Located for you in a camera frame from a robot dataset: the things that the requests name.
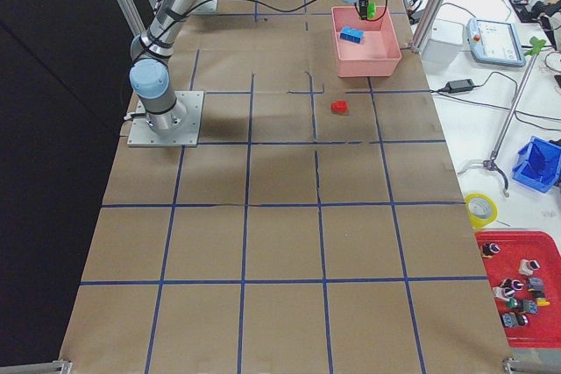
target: pink plastic box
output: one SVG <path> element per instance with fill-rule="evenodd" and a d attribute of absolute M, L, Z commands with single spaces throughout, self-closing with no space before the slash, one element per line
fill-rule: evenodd
<path fill-rule="evenodd" d="M 378 7 L 376 17 L 385 9 Z M 394 72 L 401 60 L 401 51 L 389 13 L 379 21 L 361 21 L 353 6 L 338 6 L 331 9 L 331 16 L 337 75 L 342 78 L 390 76 Z M 339 37 L 344 26 L 365 32 L 360 44 Z"/>

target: white box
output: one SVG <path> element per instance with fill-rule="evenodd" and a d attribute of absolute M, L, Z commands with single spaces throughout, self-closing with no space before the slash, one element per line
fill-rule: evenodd
<path fill-rule="evenodd" d="M 464 26 L 458 22 L 435 19 L 423 48 L 423 60 L 450 65 L 464 45 Z"/>

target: red tray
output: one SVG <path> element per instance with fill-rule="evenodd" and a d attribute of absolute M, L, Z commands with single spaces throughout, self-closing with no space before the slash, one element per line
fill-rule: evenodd
<path fill-rule="evenodd" d="M 561 348 L 561 257 L 553 239 L 541 231 L 481 231 L 476 234 L 478 245 L 497 243 L 501 251 L 493 258 L 484 258 L 483 265 L 491 287 L 504 278 L 525 277 L 518 273 L 523 258 L 537 260 L 540 269 L 533 276 L 541 278 L 545 296 L 551 303 L 539 307 L 537 314 L 527 314 L 529 323 L 518 328 L 505 328 L 508 344 L 515 348 Z M 517 291 L 515 298 L 531 300 L 526 286 Z M 511 311 L 506 303 L 495 299 L 499 314 Z"/>

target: roll of tape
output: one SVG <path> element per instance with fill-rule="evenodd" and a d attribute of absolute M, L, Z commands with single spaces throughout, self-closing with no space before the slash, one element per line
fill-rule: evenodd
<path fill-rule="evenodd" d="M 497 219 L 497 206 L 484 194 L 468 194 L 465 197 L 465 207 L 475 229 L 483 228 Z"/>

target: blue block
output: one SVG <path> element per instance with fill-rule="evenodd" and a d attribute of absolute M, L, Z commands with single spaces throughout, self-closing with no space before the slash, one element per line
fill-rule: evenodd
<path fill-rule="evenodd" d="M 344 26 L 339 37 L 341 39 L 346 39 L 348 41 L 352 41 L 353 43 L 360 44 L 360 41 L 362 40 L 362 37 L 364 35 L 364 31 L 351 28 L 350 26 Z"/>
<path fill-rule="evenodd" d="M 546 193 L 559 181 L 561 147 L 535 136 L 518 152 L 512 178 L 538 192 Z"/>

